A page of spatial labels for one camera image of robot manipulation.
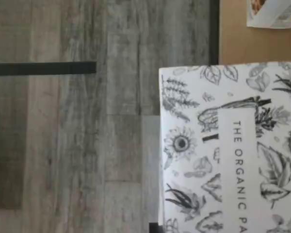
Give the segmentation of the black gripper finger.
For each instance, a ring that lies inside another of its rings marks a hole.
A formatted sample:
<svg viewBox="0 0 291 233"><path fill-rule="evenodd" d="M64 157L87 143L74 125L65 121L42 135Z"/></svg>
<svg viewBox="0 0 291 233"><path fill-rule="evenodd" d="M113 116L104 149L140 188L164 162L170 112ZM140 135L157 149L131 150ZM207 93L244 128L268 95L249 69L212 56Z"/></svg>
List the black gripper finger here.
<svg viewBox="0 0 291 233"><path fill-rule="evenodd" d="M157 222L150 222L149 233L164 233L163 225L160 225Z"/></svg>

